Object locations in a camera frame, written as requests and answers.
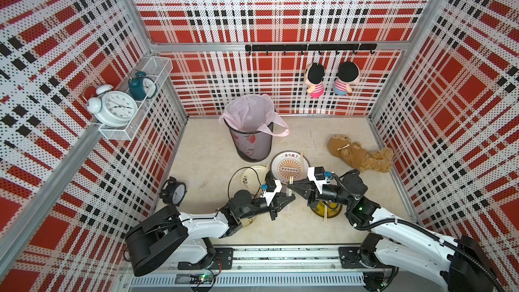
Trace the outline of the white plate with teal rim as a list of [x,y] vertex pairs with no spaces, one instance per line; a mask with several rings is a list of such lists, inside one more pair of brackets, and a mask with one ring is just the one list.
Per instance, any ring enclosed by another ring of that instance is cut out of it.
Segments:
[[300,152],[282,151],[271,160],[269,170],[276,180],[288,185],[290,176],[293,176],[293,182],[307,178],[310,163],[305,156],[304,159],[305,170],[301,172]]

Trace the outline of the black wall hook rail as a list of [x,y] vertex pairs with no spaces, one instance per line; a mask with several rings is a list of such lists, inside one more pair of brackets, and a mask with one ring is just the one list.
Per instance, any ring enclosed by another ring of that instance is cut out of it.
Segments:
[[255,44],[245,45],[246,52],[307,52],[307,51],[376,51],[376,43],[343,43],[343,44]]

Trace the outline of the black alarm clock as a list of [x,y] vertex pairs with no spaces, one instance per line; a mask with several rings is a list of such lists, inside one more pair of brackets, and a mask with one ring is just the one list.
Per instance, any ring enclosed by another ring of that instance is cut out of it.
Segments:
[[187,193],[187,186],[184,182],[170,177],[159,192],[159,198],[165,204],[179,206]]

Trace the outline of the black mesh waste bin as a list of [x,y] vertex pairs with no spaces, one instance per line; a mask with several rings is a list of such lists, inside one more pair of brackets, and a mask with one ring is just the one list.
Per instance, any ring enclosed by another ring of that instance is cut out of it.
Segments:
[[272,136],[261,131],[238,131],[227,126],[239,157],[246,162],[261,162],[266,159],[272,149]]

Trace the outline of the cream plate with flower print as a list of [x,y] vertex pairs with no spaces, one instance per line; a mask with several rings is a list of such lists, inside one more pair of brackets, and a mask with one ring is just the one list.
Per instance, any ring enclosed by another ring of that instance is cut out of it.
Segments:
[[261,186],[266,183],[266,175],[268,169],[266,166],[254,165],[246,168],[241,176],[241,184],[243,189],[248,190],[251,194],[255,194]]

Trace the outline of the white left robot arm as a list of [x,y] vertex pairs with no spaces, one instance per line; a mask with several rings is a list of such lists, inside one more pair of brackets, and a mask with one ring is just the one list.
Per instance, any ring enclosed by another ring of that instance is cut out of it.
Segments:
[[211,238],[230,237],[243,228],[243,219],[260,214],[269,214],[275,220],[295,199],[294,195],[275,192],[254,199],[250,192],[240,190],[211,214],[189,214],[178,211],[175,205],[167,205],[124,236],[133,274],[145,276],[169,259],[206,267],[213,262],[216,253]]

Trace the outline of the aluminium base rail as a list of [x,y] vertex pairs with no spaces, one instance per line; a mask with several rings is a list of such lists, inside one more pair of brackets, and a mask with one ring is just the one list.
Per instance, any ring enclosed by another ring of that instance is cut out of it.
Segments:
[[376,262],[366,267],[358,244],[219,245],[207,268],[171,260],[151,274],[121,275],[117,291],[216,291],[253,287],[361,287],[384,291],[399,274]]

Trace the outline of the white twin-bell alarm clock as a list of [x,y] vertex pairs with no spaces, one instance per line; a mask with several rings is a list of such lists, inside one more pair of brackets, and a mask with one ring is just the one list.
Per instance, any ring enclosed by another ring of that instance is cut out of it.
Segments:
[[114,91],[112,85],[101,85],[95,89],[95,96],[87,101],[87,110],[100,123],[109,127],[125,127],[136,116],[138,105],[127,93]]

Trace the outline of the pink striped hanging doll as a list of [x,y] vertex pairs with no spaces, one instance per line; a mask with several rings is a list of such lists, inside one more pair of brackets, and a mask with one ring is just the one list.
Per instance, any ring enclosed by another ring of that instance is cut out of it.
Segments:
[[304,75],[305,84],[308,86],[307,93],[311,98],[317,99],[324,93],[324,66],[318,63],[310,64]]

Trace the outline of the teal alarm clock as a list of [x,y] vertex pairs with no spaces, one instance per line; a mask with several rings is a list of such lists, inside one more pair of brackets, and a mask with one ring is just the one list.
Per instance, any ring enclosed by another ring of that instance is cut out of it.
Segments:
[[135,100],[145,101],[155,97],[158,87],[145,72],[138,71],[128,80],[128,90]]

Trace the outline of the yellow patterned plate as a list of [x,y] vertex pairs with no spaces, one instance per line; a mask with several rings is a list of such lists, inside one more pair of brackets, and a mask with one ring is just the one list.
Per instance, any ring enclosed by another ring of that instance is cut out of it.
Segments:
[[319,203],[311,207],[312,212],[321,218],[335,218],[342,212],[343,206],[341,204],[336,204],[332,202],[319,201]]

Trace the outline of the brown teddy bear plush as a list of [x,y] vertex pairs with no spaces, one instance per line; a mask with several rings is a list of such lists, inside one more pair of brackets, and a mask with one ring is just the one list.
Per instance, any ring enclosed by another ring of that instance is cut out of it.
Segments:
[[368,151],[345,135],[334,135],[328,140],[327,148],[331,155],[360,172],[389,173],[393,167],[394,153],[389,147]]

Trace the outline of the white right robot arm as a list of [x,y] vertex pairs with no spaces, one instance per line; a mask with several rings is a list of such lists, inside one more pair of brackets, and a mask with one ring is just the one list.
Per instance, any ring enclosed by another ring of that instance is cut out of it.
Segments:
[[345,207],[348,223],[367,236],[354,262],[366,268],[378,264],[399,269],[438,284],[446,291],[503,291],[492,263],[479,244],[466,235],[456,239],[400,218],[365,196],[368,188],[359,170],[342,176],[321,167],[288,188],[309,205],[321,201]]

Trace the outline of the blue striped hanging doll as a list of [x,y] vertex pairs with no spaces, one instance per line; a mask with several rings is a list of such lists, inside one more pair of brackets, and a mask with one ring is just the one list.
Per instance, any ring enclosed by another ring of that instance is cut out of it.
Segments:
[[353,93],[351,86],[360,81],[360,69],[354,62],[343,62],[338,69],[337,77],[333,84],[333,92],[336,95]]

